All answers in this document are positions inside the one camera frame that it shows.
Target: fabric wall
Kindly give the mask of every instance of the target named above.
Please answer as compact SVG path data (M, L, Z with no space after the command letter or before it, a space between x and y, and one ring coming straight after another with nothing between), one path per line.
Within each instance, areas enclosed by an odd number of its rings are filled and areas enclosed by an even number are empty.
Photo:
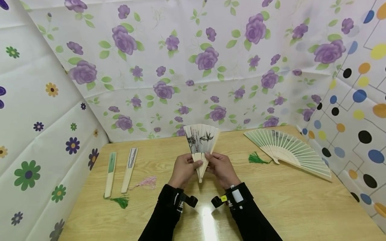
M21 4L7 3L9 10L0 8L0 240L53 241L108 141Z

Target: closed folding fan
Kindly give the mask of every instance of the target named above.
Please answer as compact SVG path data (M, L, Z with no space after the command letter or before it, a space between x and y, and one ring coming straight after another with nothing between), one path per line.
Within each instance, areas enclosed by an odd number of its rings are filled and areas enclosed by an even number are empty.
M302 140L281 131L256 129L244 135L270 156L331 181L331 171L320 156Z
M205 170L208 166L208 160L205 158L205 152L213 152L220 129L204 124L184 126L184 131L190 151L192 152L193 161L202 160L202 166L197 168L199 182L202 182Z

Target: wooden table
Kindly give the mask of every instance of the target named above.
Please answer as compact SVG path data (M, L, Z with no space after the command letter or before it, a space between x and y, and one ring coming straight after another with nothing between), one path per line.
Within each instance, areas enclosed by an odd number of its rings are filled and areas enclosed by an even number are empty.
M293 126L276 127L303 138ZM249 163L257 151L263 160L269 157L249 141L242 131L221 133L215 151L228 155L236 173L254 196L260 210L283 240L385 240L385 235L364 209L333 175L333 183L295 169L290 165ZM110 152L117 152L112 197L120 189L130 148L138 155L130 186L156 175L155 190L137 187L129 191L129 206L121 209L103 200ZM132 141L105 145L84 185L74 209L66 221L60 240L138 240L149 220L158 195L168 182L178 155L188 153L185 137ZM210 200L224 191L212 175L206 173L199 184L197 175L185 189L199 202L195 209L184 205L174 230L174 240L240 240L241 236L229 208L214 209Z

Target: black sleeve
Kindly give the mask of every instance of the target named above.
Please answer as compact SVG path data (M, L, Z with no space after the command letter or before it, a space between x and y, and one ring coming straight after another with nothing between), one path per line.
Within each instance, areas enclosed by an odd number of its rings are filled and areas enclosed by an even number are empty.
M242 202L242 209L238 205L230 207L233 219L239 227L241 237L244 241L278 241L282 240L279 234L271 226L263 213L259 210L256 203L253 201L253 196L249 192L245 183L237 186L241 196L244 198Z
M158 196L154 212L138 240L172 240L174 228L182 212L180 203L176 204L182 192L182 189L165 184Z

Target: left hand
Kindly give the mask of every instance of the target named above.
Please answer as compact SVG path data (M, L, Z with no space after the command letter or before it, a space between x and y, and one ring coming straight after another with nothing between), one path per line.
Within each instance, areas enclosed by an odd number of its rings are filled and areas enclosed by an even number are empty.
M184 154L177 157L174 163L173 173L168 182L169 186L184 189L195 170L202 165L202 161L193 161L192 154Z

